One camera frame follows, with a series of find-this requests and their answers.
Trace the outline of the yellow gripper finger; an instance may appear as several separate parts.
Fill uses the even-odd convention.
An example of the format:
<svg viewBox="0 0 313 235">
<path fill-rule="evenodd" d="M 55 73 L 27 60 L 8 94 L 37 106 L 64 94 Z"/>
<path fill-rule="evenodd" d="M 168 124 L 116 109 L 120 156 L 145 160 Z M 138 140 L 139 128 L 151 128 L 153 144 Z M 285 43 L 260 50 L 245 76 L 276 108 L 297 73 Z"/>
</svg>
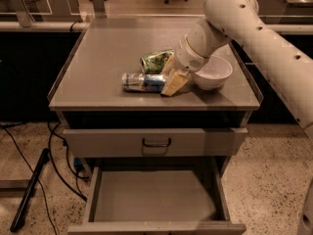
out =
<svg viewBox="0 0 313 235">
<path fill-rule="evenodd" d="M 163 86 L 161 94 L 169 97 L 173 96 L 176 92 L 185 86 L 188 80 L 189 73 L 187 71 L 172 70 L 169 73 L 165 85 Z"/>
<path fill-rule="evenodd" d="M 175 59 L 174 56 L 171 55 L 167 62 L 165 63 L 161 71 L 161 74 L 171 75 L 174 72 L 174 68 L 175 68 Z"/>
</svg>

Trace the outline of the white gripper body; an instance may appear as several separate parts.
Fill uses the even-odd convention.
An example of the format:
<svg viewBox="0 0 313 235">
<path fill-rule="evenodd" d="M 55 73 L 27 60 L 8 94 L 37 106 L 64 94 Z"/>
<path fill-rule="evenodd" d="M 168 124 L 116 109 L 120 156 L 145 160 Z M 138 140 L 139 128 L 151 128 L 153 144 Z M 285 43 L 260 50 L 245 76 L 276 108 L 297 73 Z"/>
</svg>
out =
<svg viewBox="0 0 313 235">
<path fill-rule="evenodd" d="M 174 63 L 178 69 L 197 72 L 207 62 L 208 58 L 200 56 L 190 47 L 186 35 L 179 40 L 174 51 Z"/>
</svg>

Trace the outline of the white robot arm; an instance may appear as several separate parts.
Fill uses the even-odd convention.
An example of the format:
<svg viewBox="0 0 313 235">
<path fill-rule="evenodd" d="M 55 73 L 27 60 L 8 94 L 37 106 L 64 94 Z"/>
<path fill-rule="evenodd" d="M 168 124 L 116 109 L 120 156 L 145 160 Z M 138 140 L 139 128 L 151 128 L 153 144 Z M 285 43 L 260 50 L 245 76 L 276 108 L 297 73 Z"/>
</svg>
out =
<svg viewBox="0 0 313 235">
<path fill-rule="evenodd" d="M 261 74 L 270 80 L 299 126 L 313 135 L 313 60 L 258 17 L 256 0 L 203 0 L 205 17 L 180 40 L 166 64 L 169 95 L 184 85 L 188 73 L 200 71 L 229 39 L 242 46 Z"/>
</svg>

